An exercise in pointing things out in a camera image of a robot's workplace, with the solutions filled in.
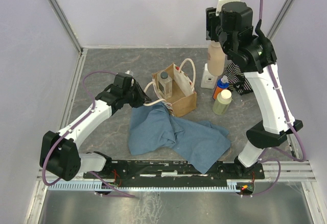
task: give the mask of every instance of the blue cloth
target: blue cloth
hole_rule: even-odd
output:
[[[227,129],[210,121],[171,116],[163,103],[158,103],[132,109],[128,146],[132,155],[170,147],[205,174],[230,148],[227,135]]]

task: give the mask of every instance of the white lid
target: white lid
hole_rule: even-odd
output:
[[[227,78],[226,75],[224,75],[224,76],[221,78],[221,82],[224,83],[224,84],[228,83],[228,78]]]
[[[230,99],[231,98],[231,92],[229,90],[222,90],[220,92],[221,98],[223,99]]]

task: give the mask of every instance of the orange bottle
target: orange bottle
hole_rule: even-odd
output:
[[[222,91],[227,89],[229,86],[228,83],[228,78],[226,75],[224,75],[221,79],[218,80],[215,91],[214,91],[214,95],[213,95],[213,99],[217,99],[218,94]]]

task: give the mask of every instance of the bottle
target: bottle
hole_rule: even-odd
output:
[[[201,88],[214,89],[217,84],[217,76],[213,76],[208,71],[208,64],[204,65]]]
[[[223,74],[225,65],[225,53],[219,42],[211,41],[208,47],[208,70],[213,76]]]
[[[157,74],[159,93],[163,99],[173,96],[173,80],[166,71]]]
[[[217,99],[217,95],[224,89],[227,89],[229,86],[228,78],[224,75],[220,80],[217,82],[217,86],[214,91],[213,99]]]
[[[222,115],[226,112],[231,103],[231,92],[229,90],[222,90],[215,100],[213,112],[217,115]]]

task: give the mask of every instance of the metal floor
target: metal floor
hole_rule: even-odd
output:
[[[261,191],[269,183],[256,183]],[[137,198],[48,191],[39,224],[310,224],[301,183],[278,183],[267,194],[240,198],[219,192],[134,192]]]

